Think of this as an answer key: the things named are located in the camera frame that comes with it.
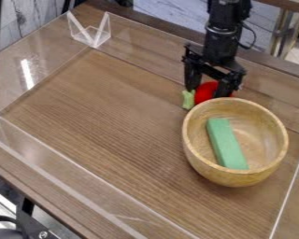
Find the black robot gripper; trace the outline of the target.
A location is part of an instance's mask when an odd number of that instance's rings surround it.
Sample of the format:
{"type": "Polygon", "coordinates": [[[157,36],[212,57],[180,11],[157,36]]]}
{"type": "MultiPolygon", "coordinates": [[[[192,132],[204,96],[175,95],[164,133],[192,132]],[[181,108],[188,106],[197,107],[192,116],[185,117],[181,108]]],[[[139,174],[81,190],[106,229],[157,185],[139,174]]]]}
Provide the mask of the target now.
{"type": "Polygon", "coordinates": [[[200,84],[201,76],[207,75],[217,80],[213,97],[230,97],[234,91],[239,90],[242,79],[246,76],[246,69],[236,62],[230,60],[225,63],[212,63],[200,53],[201,47],[196,44],[184,45],[184,86],[185,90],[195,90],[200,84]]]}

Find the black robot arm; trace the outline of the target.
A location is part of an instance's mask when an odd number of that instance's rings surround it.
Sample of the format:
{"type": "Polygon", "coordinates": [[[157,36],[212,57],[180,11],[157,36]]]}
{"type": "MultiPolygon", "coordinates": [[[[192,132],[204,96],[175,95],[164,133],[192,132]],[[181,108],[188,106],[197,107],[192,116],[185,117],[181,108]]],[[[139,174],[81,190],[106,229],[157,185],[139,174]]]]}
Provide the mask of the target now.
{"type": "Polygon", "coordinates": [[[243,29],[252,32],[244,23],[251,9],[251,0],[207,0],[209,18],[204,25],[204,42],[201,46],[187,43],[181,57],[187,92],[196,92],[203,75],[217,82],[215,98],[228,97],[239,90],[247,71],[235,56],[238,48],[252,47],[240,43],[243,29]]]}

